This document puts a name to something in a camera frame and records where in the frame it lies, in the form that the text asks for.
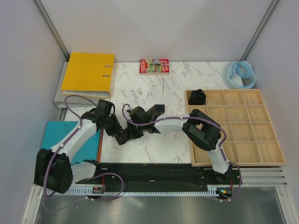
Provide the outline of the brown floral patterned tie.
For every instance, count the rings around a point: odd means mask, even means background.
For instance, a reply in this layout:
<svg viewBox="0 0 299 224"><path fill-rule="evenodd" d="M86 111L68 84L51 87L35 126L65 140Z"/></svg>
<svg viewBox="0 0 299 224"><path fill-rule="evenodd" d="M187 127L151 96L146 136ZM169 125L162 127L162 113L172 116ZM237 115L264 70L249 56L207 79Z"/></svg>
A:
<svg viewBox="0 0 299 224"><path fill-rule="evenodd" d="M127 106L127 112L129 113L129 119L126 118L127 128L122 129L126 130L128 133L128 141L141 138L144 132L159 133L159 131L154 127L153 124L146 126L137 126L136 124L145 124L157 120L157 118L165 112L165 105L155 104L150 109L145 111L142 107L135 107L130 109L129 104L124 104L122 109L122 114L124 115L124 107Z"/></svg>

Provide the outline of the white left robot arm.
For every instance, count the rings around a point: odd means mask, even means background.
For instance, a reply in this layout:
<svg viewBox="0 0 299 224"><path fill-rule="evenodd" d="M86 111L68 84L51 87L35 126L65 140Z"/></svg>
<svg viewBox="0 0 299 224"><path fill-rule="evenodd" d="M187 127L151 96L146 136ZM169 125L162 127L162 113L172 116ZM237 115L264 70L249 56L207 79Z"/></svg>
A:
<svg viewBox="0 0 299 224"><path fill-rule="evenodd" d="M99 183L103 173L93 161L72 165L71 161L82 146L99 130L105 129L115 135L122 130L115 115L115 105L99 100L97 105L78 117L76 126L57 144L49 149L42 148L36 156L34 184L44 191L60 194L80 181Z"/></svg>

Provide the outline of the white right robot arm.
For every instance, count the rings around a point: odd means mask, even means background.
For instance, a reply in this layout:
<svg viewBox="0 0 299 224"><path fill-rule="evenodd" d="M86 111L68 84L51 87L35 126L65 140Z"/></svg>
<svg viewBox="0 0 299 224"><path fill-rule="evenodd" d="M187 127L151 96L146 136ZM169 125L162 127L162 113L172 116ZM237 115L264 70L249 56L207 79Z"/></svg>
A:
<svg viewBox="0 0 299 224"><path fill-rule="evenodd" d="M207 152L214 178L218 183L226 183L231 178L232 165L226 158L222 144L227 139L224 129L199 109L182 116L164 116L164 111L141 107L128 108L129 117L123 116L132 134L183 132L198 148Z"/></svg>

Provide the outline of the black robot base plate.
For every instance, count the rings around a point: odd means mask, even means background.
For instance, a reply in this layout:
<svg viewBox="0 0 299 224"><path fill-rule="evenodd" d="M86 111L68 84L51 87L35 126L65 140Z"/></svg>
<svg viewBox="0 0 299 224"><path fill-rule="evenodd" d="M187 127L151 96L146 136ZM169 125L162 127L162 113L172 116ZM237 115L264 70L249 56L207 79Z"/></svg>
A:
<svg viewBox="0 0 299 224"><path fill-rule="evenodd" d="M230 177L216 176L211 168L192 167L181 163L99 163L95 175L118 174L124 181L124 191L203 191L208 185L237 185L238 170L233 169Z"/></svg>

